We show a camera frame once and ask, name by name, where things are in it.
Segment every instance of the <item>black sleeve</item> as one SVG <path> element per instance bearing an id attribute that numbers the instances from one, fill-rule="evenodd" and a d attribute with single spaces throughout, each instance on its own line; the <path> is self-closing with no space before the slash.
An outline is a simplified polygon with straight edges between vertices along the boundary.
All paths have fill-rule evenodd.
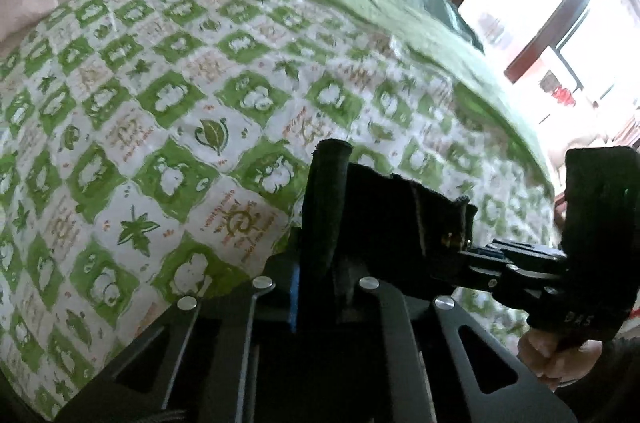
<path id="1" fill-rule="evenodd" d="M 580 423 L 640 421 L 640 338 L 606 342 L 591 372 L 556 394 Z"/>

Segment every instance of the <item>person's hand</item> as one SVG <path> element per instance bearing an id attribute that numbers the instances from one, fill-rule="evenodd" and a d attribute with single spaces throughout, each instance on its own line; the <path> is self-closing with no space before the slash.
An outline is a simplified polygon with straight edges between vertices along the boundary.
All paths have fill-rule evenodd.
<path id="1" fill-rule="evenodd" d="M 558 335 L 530 329 L 518 342 L 520 361 L 551 390 L 558 384 L 585 377 L 602 354 L 602 342 L 597 340 L 556 352 L 560 339 Z"/>

